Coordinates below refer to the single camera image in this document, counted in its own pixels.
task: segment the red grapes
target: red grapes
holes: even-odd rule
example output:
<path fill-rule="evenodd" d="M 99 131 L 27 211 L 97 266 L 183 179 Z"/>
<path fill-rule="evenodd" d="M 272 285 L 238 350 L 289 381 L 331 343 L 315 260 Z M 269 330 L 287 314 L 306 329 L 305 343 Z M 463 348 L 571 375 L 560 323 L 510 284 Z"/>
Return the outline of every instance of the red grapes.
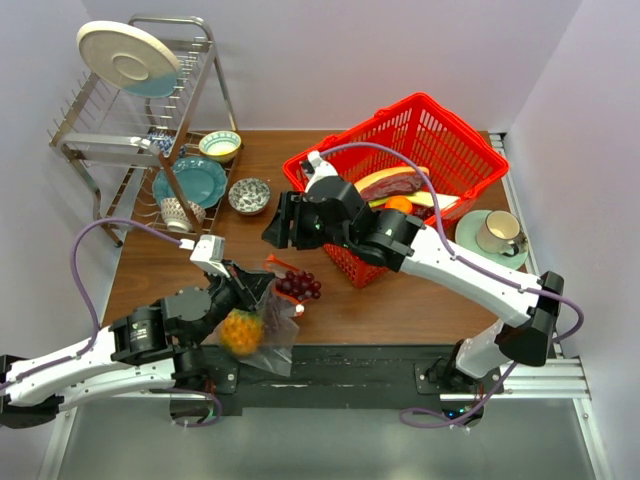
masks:
<path fill-rule="evenodd" d="M 313 273 L 307 273 L 304 270 L 297 273 L 287 270 L 284 278 L 276 279 L 276 290 L 299 302 L 310 298 L 318 299 L 321 297 L 322 284 L 315 278 Z"/>

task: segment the wooden tabletop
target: wooden tabletop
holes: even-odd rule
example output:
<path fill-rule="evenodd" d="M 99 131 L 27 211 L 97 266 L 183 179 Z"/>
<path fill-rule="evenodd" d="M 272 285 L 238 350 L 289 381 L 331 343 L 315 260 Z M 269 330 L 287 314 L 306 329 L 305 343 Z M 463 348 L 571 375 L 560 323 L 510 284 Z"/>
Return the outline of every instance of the wooden tabletop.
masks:
<path fill-rule="evenodd" d="M 268 208 L 255 217 L 238 215 L 224 201 L 214 233 L 226 238 L 225 257 L 251 269 L 260 268 L 269 253 L 275 253 L 313 272 L 322 282 L 322 298 L 306 304 L 304 315 L 297 319 L 299 343 L 455 343 L 491 325 L 496 320 L 492 313 L 436 283 L 390 272 L 356 289 L 324 250 L 276 251 L 260 239 L 275 213 L 280 192 L 291 189 L 282 174 L 283 162 L 331 133 L 335 132 L 241 132 L 245 148 L 230 184 L 258 177 L 268 182 L 272 197 Z M 473 208 L 508 210 L 502 183 L 489 187 Z M 143 232 L 130 232 L 104 325 L 182 287 L 206 284 L 202 271 L 189 262 L 189 252 Z"/>

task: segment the rack shelf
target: rack shelf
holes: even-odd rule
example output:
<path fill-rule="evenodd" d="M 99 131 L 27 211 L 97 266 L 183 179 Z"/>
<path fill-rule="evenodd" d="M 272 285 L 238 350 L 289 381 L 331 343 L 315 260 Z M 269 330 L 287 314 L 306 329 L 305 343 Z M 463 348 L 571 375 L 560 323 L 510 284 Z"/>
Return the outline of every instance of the rack shelf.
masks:
<path fill-rule="evenodd" d="M 203 32 L 203 36 L 196 37 L 160 38 L 182 67 L 182 75 L 173 94 L 161 99 L 138 97 L 112 87 L 95 73 L 85 73 L 82 79 L 78 79 L 78 91 L 72 90 L 73 101 L 67 102 L 68 109 L 61 109 L 61 121 L 54 120 L 56 130 L 50 132 L 50 145 L 67 158 L 91 192 L 94 219 L 100 218 L 103 198 L 90 173 L 92 165 L 128 169 L 118 193 L 109 204 L 107 216 L 117 208 L 124 190 L 134 178 L 135 169 L 145 169 L 134 218 L 147 219 L 145 223 L 162 228 L 159 207 L 152 196 L 148 198 L 145 189 L 151 191 L 149 182 L 155 178 L 154 172 L 164 169 L 172 190 L 191 221 L 194 234 L 201 235 L 211 231 L 217 209 L 214 207 L 208 211 L 207 220 L 201 225 L 189 208 L 171 165 L 178 158 L 182 145 L 187 145 L 188 154 L 198 152 L 197 141 L 193 142 L 202 134 L 189 131 L 189 125 L 212 66 L 215 67 L 231 130 L 234 131 L 237 130 L 235 116 L 209 26 L 199 17 L 134 15 L 129 20 L 130 25 L 157 23 L 171 25 L 177 33 L 184 33 L 188 26 L 199 27 Z M 150 135 L 155 132 L 175 136 L 173 148 L 167 156 L 150 141 Z M 227 174 L 232 166 L 232 163 L 226 166 Z M 115 233 L 117 226 L 104 225 L 103 228 L 117 245 L 122 244 Z"/>

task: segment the black and white bowl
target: black and white bowl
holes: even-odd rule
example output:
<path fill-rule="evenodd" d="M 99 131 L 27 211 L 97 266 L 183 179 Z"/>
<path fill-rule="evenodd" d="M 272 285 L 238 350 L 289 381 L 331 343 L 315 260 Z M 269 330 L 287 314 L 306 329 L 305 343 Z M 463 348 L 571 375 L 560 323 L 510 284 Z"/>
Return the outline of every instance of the black and white bowl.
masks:
<path fill-rule="evenodd" d="M 259 178 L 244 178 L 233 184 L 229 190 L 231 207 L 242 215 L 257 215 L 267 208 L 271 190 Z"/>

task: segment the mug handle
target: mug handle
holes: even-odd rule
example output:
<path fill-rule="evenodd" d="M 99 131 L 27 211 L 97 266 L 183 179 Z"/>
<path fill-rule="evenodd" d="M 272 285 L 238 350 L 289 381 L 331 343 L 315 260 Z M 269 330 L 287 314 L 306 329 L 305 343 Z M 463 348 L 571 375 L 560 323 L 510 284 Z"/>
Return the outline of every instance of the mug handle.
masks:
<path fill-rule="evenodd" d="M 520 232 L 516 238 L 510 240 L 509 245 L 513 248 L 513 252 L 503 252 L 502 255 L 505 257 L 515 257 L 516 255 L 525 253 L 529 250 L 529 241 L 527 240 L 527 236 L 524 232 Z"/>

